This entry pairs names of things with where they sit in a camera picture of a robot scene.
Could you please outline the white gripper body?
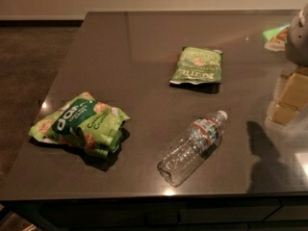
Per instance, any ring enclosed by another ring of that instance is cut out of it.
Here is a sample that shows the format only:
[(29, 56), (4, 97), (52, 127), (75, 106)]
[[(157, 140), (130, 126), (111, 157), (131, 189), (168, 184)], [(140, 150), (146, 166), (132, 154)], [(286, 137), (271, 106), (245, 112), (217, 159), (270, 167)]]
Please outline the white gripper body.
[(308, 4), (300, 10), (290, 24), (285, 53), (290, 62), (308, 66)]

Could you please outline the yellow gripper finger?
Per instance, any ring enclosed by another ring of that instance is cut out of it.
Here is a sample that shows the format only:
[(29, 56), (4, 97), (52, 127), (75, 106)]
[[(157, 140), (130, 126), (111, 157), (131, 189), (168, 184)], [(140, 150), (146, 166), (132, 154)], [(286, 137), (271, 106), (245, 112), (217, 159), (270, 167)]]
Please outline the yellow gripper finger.
[(298, 66), (282, 73), (276, 82), (269, 119), (281, 125), (294, 120), (308, 105), (308, 67)]

